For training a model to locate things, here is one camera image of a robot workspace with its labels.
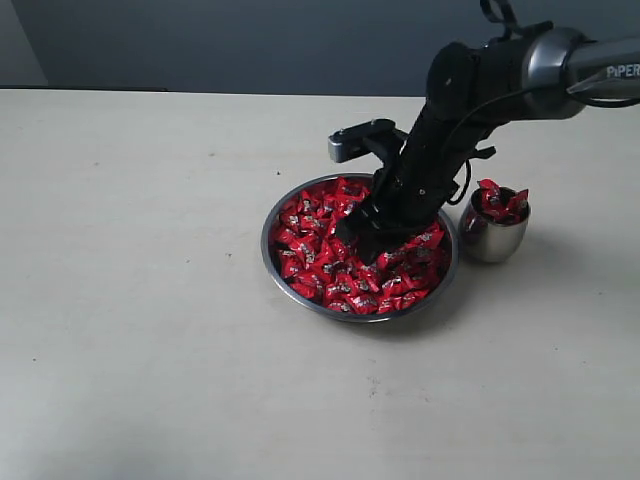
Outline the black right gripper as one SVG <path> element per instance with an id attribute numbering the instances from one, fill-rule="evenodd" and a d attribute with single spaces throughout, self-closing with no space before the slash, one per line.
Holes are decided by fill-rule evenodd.
<path id="1" fill-rule="evenodd" d="M 454 177 L 492 131 L 493 124 L 481 116 L 446 120 L 425 104 L 369 197 L 337 221 L 336 237 L 356 243 L 356 255 L 366 265 L 398 250 L 434 220 L 455 191 Z"/>

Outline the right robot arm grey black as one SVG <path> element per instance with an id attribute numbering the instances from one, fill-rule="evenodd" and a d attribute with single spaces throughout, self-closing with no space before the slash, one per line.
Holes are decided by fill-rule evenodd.
<path id="1" fill-rule="evenodd" d="M 452 200 L 459 170 L 491 150 L 481 142 L 513 121 L 564 120 L 585 107 L 626 108 L 639 101 L 639 41 L 596 41 L 551 22 L 517 23 L 506 1 L 485 1 L 486 19 L 503 33 L 473 49 L 442 48 L 426 79 L 412 128 L 387 119 L 339 130 L 332 159 L 381 160 L 369 195 L 336 226 L 338 238 L 372 263 L 429 227 Z"/>

